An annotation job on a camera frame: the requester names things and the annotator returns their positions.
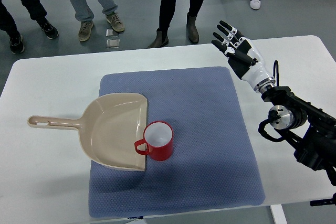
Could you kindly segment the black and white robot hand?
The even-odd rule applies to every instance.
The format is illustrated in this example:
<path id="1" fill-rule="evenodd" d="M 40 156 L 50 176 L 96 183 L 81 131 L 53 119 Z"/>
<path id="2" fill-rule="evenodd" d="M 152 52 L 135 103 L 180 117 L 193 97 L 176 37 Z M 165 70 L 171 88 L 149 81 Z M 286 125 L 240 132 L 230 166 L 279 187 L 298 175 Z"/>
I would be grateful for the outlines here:
<path id="1" fill-rule="evenodd" d="M 228 64 L 243 81 L 249 83 L 257 93 L 275 87 L 275 78 L 265 67 L 264 59 L 253 44 L 239 30 L 225 21 L 220 21 L 217 29 L 223 33 L 213 33 L 212 44 L 228 59 Z"/>

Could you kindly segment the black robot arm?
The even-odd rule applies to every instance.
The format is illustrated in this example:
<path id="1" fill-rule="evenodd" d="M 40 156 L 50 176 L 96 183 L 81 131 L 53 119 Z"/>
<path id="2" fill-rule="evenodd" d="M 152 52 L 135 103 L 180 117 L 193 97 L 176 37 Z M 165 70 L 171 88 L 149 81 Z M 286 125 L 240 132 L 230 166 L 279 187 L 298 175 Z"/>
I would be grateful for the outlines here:
<path id="1" fill-rule="evenodd" d="M 260 122 L 259 134 L 272 142 L 287 141 L 296 161 L 313 171 L 324 170 L 335 185 L 335 118 L 279 84 L 279 65 L 273 78 L 260 88 L 261 98 L 271 102 L 268 117 Z"/>

